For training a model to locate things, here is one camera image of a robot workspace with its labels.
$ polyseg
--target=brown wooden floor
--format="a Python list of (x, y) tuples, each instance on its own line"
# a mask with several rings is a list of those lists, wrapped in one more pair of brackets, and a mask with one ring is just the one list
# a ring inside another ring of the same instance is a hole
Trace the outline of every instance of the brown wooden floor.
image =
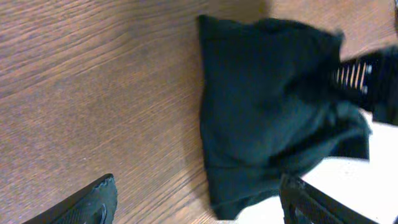
[(0, 223), (116, 176), (115, 223), (213, 223), (195, 16), (343, 29), (343, 56), (396, 43), (393, 0), (0, 1)]

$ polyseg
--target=white surface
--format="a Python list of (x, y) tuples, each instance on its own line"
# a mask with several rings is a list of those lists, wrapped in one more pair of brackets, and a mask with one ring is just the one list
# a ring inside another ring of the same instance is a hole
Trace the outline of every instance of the white surface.
[[(354, 211), (382, 224), (398, 216), (398, 128), (372, 123), (369, 139), (370, 163), (361, 160), (327, 158), (303, 180)], [(236, 223), (281, 223), (279, 197), (245, 208)]]

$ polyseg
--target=black garment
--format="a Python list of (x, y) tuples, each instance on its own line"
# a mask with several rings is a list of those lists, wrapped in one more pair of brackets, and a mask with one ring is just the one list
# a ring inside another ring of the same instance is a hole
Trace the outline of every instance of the black garment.
[(277, 19), (198, 20), (200, 131), (219, 219), (277, 195), (282, 173), (302, 175), (330, 154), (368, 159), (366, 120), (319, 78), (339, 64), (341, 36)]

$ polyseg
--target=crumpled fabric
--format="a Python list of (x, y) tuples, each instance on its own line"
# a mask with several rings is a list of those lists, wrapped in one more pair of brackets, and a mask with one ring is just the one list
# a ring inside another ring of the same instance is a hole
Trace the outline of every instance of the crumpled fabric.
[(278, 194), (281, 175), (324, 157), (369, 159), (369, 127), (323, 74), (341, 34), (278, 19), (198, 18), (205, 88), (200, 111), (210, 203), (220, 220)]

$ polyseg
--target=folded cloth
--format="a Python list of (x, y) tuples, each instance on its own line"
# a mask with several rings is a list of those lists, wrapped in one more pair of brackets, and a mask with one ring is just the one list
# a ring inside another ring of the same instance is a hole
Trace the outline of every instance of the folded cloth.
[(278, 194), (326, 156), (369, 159), (369, 128), (320, 74), (340, 63), (342, 35), (278, 19), (198, 18), (205, 73), (200, 132), (218, 219)]

